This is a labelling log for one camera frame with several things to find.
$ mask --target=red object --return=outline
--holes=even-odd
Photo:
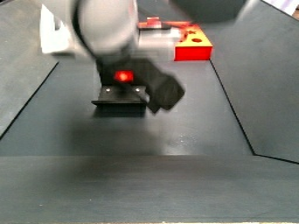
[[[132,71],[116,71],[115,80],[120,82],[134,81],[135,76]]]
[[[191,24],[190,22],[170,21],[164,23],[179,27],[182,30],[182,39],[175,46],[174,60],[210,60],[212,44],[202,28],[196,24]],[[139,23],[139,27],[148,27],[148,20],[147,23]]]
[[[148,17],[147,18],[147,26],[160,26],[162,25],[162,21],[159,17]]]

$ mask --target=red led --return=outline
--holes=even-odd
[[[134,81],[135,76],[132,71],[116,71],[115,80],[120,82]]]

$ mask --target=red light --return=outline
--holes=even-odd
[[[115,80],[120,82],[134,81],[135,76],[132,71],[116,71]]]
[[[158,26],[162,25],[162,21],[159,17],[148,17],[147,18],[147,26]]]

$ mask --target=red box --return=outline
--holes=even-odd
[[[183,60],[210,60],[212,44],[196,24],[190,22],[164,22],[182,29],[182,40],[175,46],[175,61]]]

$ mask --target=white object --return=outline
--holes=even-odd
[[[88,57],[75,34],[71,18],[75,0],[40,0],[42,51],[74,53],[78,59]],[[88,45],[98,55],[120,53],[124,46],[136,58],[174,60],[179,29],[147,31],[139,34],[136,0],[83,0],[80,28]],[[60,28],[55,29],[55,18]]]
[[[264,0],[268,4],[272,4],[280,11],[290,16],[294,15],[295,9],[299,5],[299,0]]]

